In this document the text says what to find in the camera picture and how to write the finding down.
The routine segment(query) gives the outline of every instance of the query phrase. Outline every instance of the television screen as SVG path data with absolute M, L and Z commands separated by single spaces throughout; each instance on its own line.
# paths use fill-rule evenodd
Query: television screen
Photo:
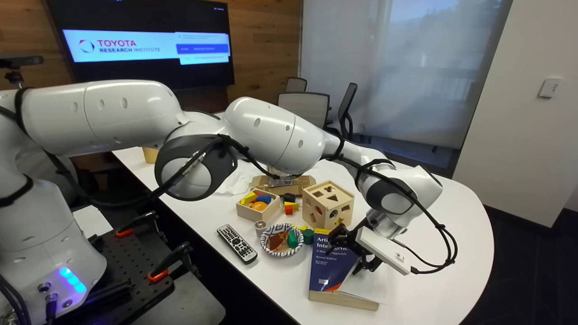
M 49 0 L 78 80 L 160 80 L 174 89 L 232 85 L 226 4 L 196 0 Z

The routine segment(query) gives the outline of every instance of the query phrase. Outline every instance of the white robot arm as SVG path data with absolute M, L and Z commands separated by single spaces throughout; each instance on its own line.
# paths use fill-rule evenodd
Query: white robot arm
M 35 324 L 44 320 L 46 309 L 40 284 L 53 284 L 53 291 L 69 302 L 67 309 L 58 307 L 62 316 L 86 302 L 107 260 L 82 237 L 57 186 L 19 172 L 15 157 L 24 138 L 55 156 L 165 143 L 156 177 L 167 194 L 183 201 L 212 195 L 237 168 L 239 154 L 288 174 L 304 174 L 322 157 L 335 156 L 358 176 L 360 167 L 385 159 L 376 150 L 344 143 L 288 111 L 252 98 L 234 102 L 223 120 L 185 114 L 174 92 L 154 82 L 78 83 L 26 94 L 8 91 L 0 92 L 0 107 L 0 275 L 24 297 Z M 431 206 L 441 185 L 421 168 L 375 165 L 369 170 L 373 174 L 360 174 L 356 185 L 375 208 L 369 217 L 378 224 L 365 237 L 356 232 L 356 242 L 389 259 L 391 251 L 382 250 L 373 235 L 391 239 L 421 213 L 400 186 Z M 64 273 L 75 275 L 78 286 L 71 287 Z M 0 297 L 0 316 L 6 309 L 8 302 Z

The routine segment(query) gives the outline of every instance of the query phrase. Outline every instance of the white table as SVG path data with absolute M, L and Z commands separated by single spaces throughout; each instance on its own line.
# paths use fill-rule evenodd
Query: white table
M 114 156 L 145 186 L 151 190 L 158 188 L 154 167 L 145 163 L 142 148 L 120 150 L 114 152 Z M 458 264 L 431 277 L 402 277 L 389 266 L 382 266 L 376 273 L 365 273 L 364 282 L 371 284 L 367 287 L 384 291 L 380 311 L 369 313 L 308 300 L 311 269 L 309 248 L 288 260 L 272 259 L 261 250 L 253 222 L 235 213 L 235 203 L 250 190 L 248 183 L 253 176 L 259 176 L 259 172 L 241 163 L 239 170 L 217 194 L 205 201 L 181 203 L 169 195 L 163 195 L 161 201 L 297 322 L 306 325 L 459 324 L 481 298 L 494 264 L 494 233 L 485 206 L 470 188 L 440 177 L 445 192 L 431 208 L 432 215 L 447 224 L 459 242 Z M 331 179 L 355 192 L 353 224 L 358 224 L 365 217 L 369 206 L 355 190 L 355 181 L 346 168 L 322 161 L 309 170 L 308 176 L 313 176 L 319 183 Z M 300 215 L 281 217 L 279 222 L 306 224 Z M 232 224 L 259 250 L 261 257 L 255 266 L 244 266 L 217 237 L 217 228 L 223 224 Z M 427 260 L 443 262 L 447 257 L 447 248 L 440 233 L 425 217 L 418 217 L 411 224 L 411 230 L 398 239 L 420 251 Z M 425 269 L 414 257 L 407 255 L 407 259 L 411 259 L 412 266 Z

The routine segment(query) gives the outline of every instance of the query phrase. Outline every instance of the wooden wall panel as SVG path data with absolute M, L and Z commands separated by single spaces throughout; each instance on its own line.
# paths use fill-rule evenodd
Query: wooden wall panel
M 235 56 L 235 85 L 179 91 L 185 109 L 223 111 L 239 96 L 275 102 L 299 73 L 304 0 L 228 0 Z M 31 87 L 71 83 L 44 0 L 0 0 L 0 55 L 42 55 L 44 65 L 26 67 Z

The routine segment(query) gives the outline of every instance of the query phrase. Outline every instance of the blue book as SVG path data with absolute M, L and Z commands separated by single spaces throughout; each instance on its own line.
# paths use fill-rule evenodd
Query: blue book
M 346 293 L 342 287 L 358 264 L 358 255 L 347 248 L 337 248 L 331 255 L 326 235 L 317 235 L 311 257 L 309 300 L 346 306 L 355 309 L 378 311 L 380 302 L 362 295 Z

